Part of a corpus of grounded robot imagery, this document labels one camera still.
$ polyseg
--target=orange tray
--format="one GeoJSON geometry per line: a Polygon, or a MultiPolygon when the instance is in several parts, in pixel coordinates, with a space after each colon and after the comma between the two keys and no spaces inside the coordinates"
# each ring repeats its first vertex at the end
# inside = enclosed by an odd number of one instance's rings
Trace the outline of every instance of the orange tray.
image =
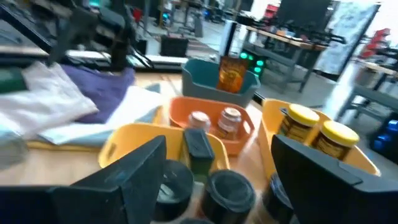
{"type": "Polygon", "coordinates": [[[242,122],[239,127],[236,140],[224,140],[226,151],[229,156],[237,156],[254,132],[254,125],[248,112],[238,105],[224,103],[213,100],[204,100],[194,97],[178,96],[171,100],[169,109],[170,125],[186,128],[188,126],[188,117],[192,111],[202,111],[206,113],[211,121],[210,133],[216,133],[216,125],[221,112],[226,107],[232,107],[241,112],[242,122]]]}
{"type": "MultiPolygon", "coordinates": [[[[257,139],[261,148],[262,163],[264,164],[264,171],[267,180],[269,180],[271,175],[276,172],[274,160],[271,154],[271,142],[273,135],[278,131],[284,117],[280,109],[287,108],[289,105],[290,103],[279,100],[264,100],[262,102],[262,118],[257,139]]],[[[322,112],[317,110],[314,111],[319,115],[319,124],[330,120],[330,118],[322,112]]],[[[315,136],[319,133],[320,126],[321,125],[316,125],[312,129],[309,137],[304,142],[305,145],[308,145],[313,141],[315,136]]],[[[350,150],[344,162],[365,170],[370,174],[381,175],[379,169],[356,146],[354,149],[350,150]]]]}
{"type": "MultiPolygon", "coordinates": [[[[183,141],[183,129],[156,124],[134,123],[117,129],[106,141],[98,156],[99,166],[108,166],[127,153],[137,149],[156,136],[166,137],[167,159],[180,160],[183,141]]],[[[229,169],[229,160],[223,143],[211,134],[207,138],[215,153],[215,162],[211,171],[229,169]]]]}

